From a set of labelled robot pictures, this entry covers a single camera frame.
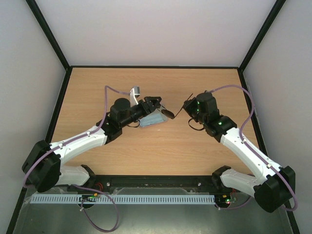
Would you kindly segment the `light blue cleaning cloth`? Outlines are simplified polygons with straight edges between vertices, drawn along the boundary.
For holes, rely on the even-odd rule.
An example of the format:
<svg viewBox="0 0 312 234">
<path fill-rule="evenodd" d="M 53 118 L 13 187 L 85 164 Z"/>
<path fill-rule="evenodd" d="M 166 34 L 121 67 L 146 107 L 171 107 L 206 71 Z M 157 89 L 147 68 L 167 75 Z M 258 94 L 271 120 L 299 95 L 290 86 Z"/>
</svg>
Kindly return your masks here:
<svg viewBox="0 0 312 234">
<path fill-rule="evenodd" d="M 140 120 L 140 127 L 147 127 L 150 125 L 162 123 L 164 119 L 161 114 L 148 115 Z"/>
</svg>

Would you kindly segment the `black gold sunglasses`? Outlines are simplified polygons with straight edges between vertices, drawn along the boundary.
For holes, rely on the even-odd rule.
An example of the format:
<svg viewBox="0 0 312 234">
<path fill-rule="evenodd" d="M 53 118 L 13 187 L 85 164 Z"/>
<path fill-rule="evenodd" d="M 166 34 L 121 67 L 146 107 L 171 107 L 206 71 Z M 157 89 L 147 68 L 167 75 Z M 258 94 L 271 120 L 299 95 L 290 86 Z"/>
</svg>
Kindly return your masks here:
<svg viewBox="0 0 312 234">
<path fill-rule="evenodd" d="M 175 119 L 183 109 L 183 107 L 181 107 L 180 110 L 176 114 L 174 114 L 173 112 L 166 109 L 162 104 L 160 105 L 160 107 L 161 107 L 161 110 L 160 110 L 161 113 L 169 119 Z"/>
</svg>

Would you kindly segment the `pink glasses case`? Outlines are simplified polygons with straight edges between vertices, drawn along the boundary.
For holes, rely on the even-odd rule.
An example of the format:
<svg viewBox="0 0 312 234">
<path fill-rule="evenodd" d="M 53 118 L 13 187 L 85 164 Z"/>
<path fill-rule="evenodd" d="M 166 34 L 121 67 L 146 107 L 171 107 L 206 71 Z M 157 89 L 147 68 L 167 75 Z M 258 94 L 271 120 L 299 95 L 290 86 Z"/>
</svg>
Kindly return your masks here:
<svg viewBox="0 0 312 234">
<path fill-rule="evenodd" d="M 156 110 L 153 113 L 149 114 L 146 117 L 143 117 L 139 122 L 139 126 L 141 128 L 164 123 L 168 120 L 168 118 L 160 111 Z"/>
</svg>

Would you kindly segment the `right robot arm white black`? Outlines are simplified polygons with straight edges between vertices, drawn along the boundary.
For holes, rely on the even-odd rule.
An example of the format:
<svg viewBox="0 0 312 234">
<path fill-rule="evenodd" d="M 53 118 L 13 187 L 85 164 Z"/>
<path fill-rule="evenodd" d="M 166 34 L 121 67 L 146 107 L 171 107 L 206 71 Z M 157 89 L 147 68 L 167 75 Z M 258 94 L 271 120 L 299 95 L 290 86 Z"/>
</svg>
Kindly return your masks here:
<svg viewBox="0 0 312 234">
<path fill-rule="evenodd" d="M 223 166 L 212 174 L 218 191 L 233 188 L 253 197 L 266 212 L 272 213 L 289 201 L 295 192 L 295 171 L 282 167 L 262 153 L 228 116 L 221 115 L 212 93 L 204 92 L 184 101 L 183 109 L 205 132 L 231 150 L 252 172 L 239 173 Z"/>
</svg>

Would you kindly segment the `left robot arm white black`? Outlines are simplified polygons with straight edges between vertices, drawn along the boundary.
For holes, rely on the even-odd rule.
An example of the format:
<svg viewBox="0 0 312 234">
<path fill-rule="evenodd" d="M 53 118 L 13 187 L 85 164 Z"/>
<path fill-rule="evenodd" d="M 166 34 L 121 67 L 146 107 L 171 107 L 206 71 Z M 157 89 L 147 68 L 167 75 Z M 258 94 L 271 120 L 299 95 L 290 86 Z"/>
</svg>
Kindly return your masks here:
<svg viewBox="0 0 312 234">
<path fill-rule="evenodd" d="M 86 165 L 67 166 L 74 157 L 106 145 L 122 134 L 122 129 L 160 108 L 161 97 L 145 97 L 137 103 L 118 98 L 105 118 L 89 130 L 66 140 L 37 142 L 22 165 L 26 181 L 40 193 L 59 185 L 87 184 L 92 170 Z"/>
</svg>

